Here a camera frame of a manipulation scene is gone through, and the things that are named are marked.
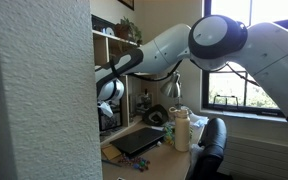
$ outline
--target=black cable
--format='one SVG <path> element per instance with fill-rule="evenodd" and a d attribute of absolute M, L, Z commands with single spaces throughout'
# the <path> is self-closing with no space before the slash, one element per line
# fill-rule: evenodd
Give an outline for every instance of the black cable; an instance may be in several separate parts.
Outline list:
<path fill-rule="evenodd" d="M 136 77 L 136 78 L 139 78 L 141 80 L 145 80 L 145 81 L 151 81 L 151 82 L 157 82 L 157 81 L 162 81 L 164 79 L 167 79 L 169 78 L 173 72 L 178 68 L 178 66 L 182 63 L 182 60 L 180 60 L 178 63 L 176 63 L 176 65 L 173 67 L 173 69 L 167 73 L 166 76 L 162 77 L 162 78 L 158 78 L 158 79 L 152 79 L 152 78 L 147 78 L 147 77 L 144 77 L 144 76 L 140 76 L 140 75 L 137 75 L 135 73 L 130 73 L 130 74 L 127 74 L 127 75 L 130 75 L 130 76 L 133 76 L 133 77 Z"/>
<path fill-rule="evenodd" d="M 240 75 L 238 72 L 236 72 L 228 63 L 226 64 L 226 66 L 227 67 L 229 67 L 230 69 L 231 69 L 231 71 L 233 71 L 236 75 L 238 75 L 241 79 L 244 79 L 244 80 L 246 80 L 247 82 L 249 82 L 249 83 L 251 83 L 251 84 L 254 84 L 255 86 L 260 86 L 260 85 L 258 85 L 257 84 L 257 82 L 255 82 L 255 81 L 252 81 L 252 80 L 249 80 L 249 79 L 247 79 L 246 77 L 244 77 L 244 76 L 242 76 L 242 75 Z"/>

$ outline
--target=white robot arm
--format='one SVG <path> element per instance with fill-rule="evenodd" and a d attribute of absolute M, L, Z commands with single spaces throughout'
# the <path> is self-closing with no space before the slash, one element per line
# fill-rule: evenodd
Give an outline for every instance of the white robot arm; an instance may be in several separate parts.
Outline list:
<path fill-rule="evenodd" d="M 105 101 L 121 96 L 112 85 L 119 75 L 159 73 L 183 59 L 190 59 L 207 71 L 219 70 L 229 61 L 240 64 L 275 101 L 288 121 L 288 31 L 273 23 L 246 28 L 219 15 L 204 17 L 192 28 L 183 24 L 174 26 L 148 44 L 97 69 L 98 99 Z"/>

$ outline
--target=wooden desk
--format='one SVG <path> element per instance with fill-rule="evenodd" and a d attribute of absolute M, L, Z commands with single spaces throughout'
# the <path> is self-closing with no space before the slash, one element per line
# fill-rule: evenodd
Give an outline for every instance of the wooden desk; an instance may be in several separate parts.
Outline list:
<path fill-rule="evenodd" d="M 112 138 L 116 139 L 143 127 L 147 127 L 143 122 L 139 122 L 127 131 Z M 195 128 L 192 142 L 197 143 L 202 134 L 203 128 Z M 118 177 L 126 180 L 181 180 L 185 179 L 190 166 L 190 153 L 177 151 L 173 146 L 163 143 L 160 147 L 155 147 L 140 155 L 151 163 L 149 170 L 140 172 L 131 166 L 117 167 L 111 164 L 102 163 L 103 179 L 117 180 Z M 117 157 L 112 162 L 117 162 L 121 157 Z"/>

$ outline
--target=radiator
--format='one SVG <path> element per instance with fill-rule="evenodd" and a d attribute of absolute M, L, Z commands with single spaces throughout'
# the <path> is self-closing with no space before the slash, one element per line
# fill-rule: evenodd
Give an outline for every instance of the radiator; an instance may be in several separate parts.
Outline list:
<path fill-rule="evenodd" d="M 228 136 L 218 172 L 251 179 L 288 179 L 288 146 Z"/>

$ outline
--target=office chair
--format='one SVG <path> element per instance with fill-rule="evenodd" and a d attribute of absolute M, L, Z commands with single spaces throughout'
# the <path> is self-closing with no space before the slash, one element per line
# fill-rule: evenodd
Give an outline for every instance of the office chair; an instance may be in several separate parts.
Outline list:
<path fill-rule="evenodd" d="M 186 180 L 213 180 L 218 167 L 224 158 L 226 145 L 226 126 L 222 119 L 211 119 L 206 125 L 200 148 L 195 151 L 196 159 L 191 162 L 191 167 L 186 176 Z"/>

